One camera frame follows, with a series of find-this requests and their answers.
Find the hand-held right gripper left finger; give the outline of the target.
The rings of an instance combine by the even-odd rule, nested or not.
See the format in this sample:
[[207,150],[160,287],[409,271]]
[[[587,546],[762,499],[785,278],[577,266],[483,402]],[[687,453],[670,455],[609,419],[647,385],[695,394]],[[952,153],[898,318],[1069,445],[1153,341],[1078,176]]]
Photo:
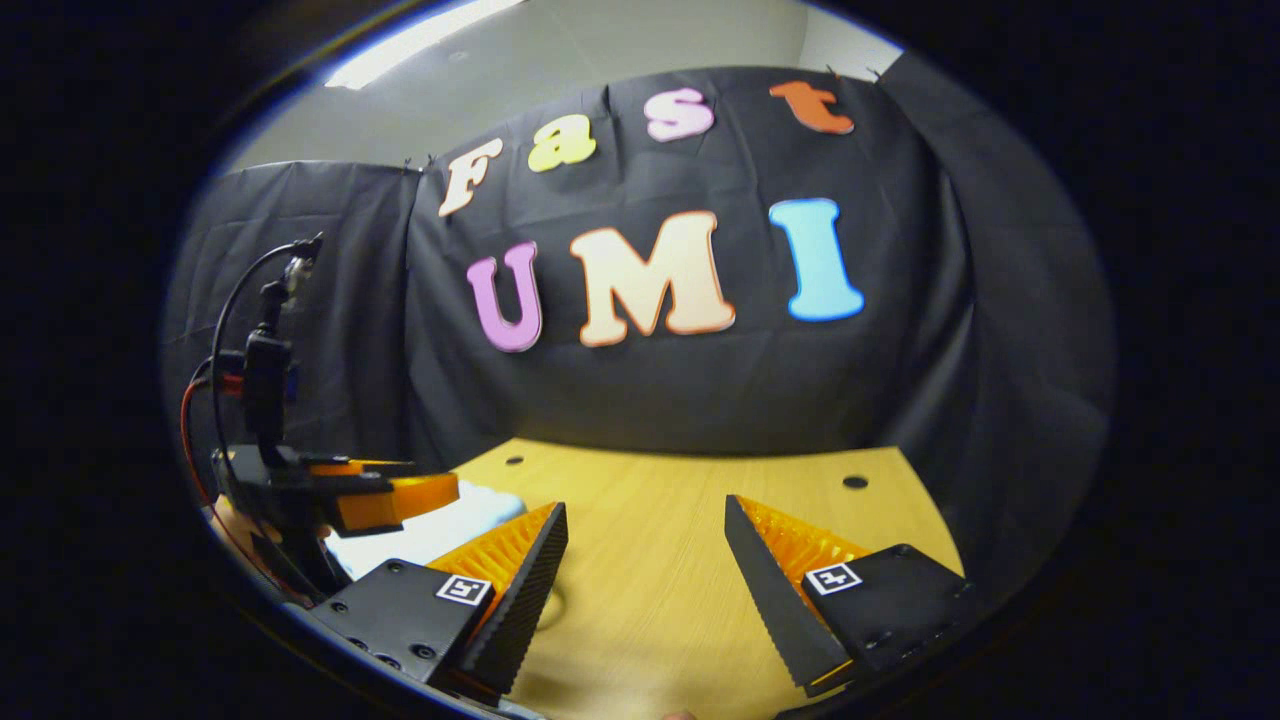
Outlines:
[[547,503],[428,565],[389,559],[310,615],[408,682],[493,705],[515,685],[568,541],[566,505]]

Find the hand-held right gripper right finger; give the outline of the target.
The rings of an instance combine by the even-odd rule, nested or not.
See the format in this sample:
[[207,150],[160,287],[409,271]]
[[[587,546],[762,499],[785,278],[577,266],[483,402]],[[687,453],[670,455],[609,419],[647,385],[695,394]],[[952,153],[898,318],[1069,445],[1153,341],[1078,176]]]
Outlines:
[[794,684],[808,697],[887,676],[979,609],[973,582],[909,543],[868,551],[741,495],[724,538]]

